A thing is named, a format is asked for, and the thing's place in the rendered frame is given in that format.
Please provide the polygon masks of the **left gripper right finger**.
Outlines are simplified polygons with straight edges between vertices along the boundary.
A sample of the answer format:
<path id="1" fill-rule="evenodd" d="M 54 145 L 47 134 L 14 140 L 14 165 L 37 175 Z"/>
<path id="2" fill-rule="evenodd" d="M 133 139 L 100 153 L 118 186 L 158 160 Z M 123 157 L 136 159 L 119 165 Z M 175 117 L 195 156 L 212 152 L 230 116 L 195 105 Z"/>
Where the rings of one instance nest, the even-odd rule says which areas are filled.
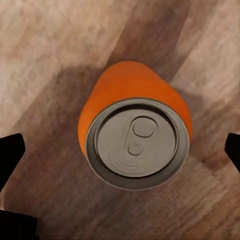
<path id="1" fill-rule="evenodd" d="M 229 133 L 225 142 L 224 150 L 240 172 L 240 135 Z"/>

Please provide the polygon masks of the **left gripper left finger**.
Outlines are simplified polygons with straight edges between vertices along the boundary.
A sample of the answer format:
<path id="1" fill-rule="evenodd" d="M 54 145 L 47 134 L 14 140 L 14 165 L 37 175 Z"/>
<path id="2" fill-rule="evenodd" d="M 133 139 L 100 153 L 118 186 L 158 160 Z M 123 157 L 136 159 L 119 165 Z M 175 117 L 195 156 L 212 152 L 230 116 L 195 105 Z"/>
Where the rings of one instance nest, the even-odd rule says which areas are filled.
<path id="1" fill-rule="evenodd" d="M 21 133 L 0 138 L 0 192 L 26 151 Z"/>

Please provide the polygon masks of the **can of soda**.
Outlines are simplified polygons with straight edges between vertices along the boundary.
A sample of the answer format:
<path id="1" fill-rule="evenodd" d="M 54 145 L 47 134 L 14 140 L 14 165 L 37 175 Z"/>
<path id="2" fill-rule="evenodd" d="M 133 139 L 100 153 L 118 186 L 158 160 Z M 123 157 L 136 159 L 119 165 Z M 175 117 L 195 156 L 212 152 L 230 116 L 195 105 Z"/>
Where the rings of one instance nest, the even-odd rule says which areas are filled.
<path id="1" fill-rule="evenodd" d="M 189 154 L 192 120 L 181 96 L 146 65 L 107 68 L 78 120 L 80 148 L 104 182 L 142 191 L 172 179 Z"/>

